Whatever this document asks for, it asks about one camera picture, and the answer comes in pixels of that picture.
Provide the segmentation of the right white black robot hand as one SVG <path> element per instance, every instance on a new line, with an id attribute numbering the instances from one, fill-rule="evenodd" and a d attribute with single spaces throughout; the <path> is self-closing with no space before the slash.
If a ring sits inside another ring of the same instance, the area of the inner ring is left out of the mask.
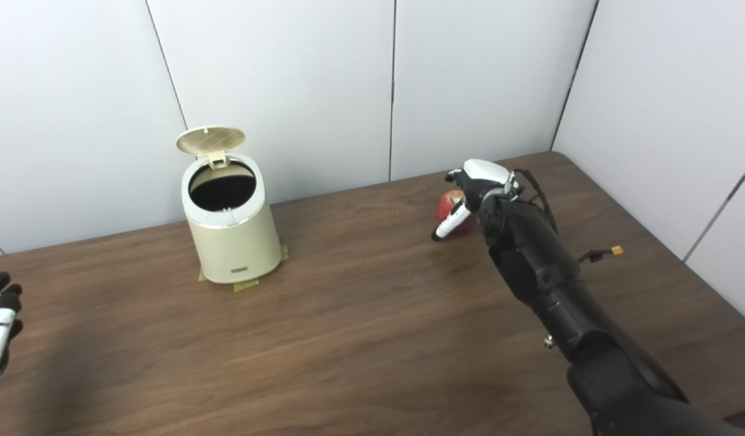
<path id="1" fill-rule="evenodd" d="M 444 240 L 458 229 L 480 209 L 486 196 L 500 194 L 507 199 L 516 199 L 523 190 L 512 171 L 481 159 L 466 160 L 460 168 L 448 171 L 444 181 L 457 185 L 463 198 L 450 207 L 447 216 L 434 229 L 431 234 L 433 241 Z"/>

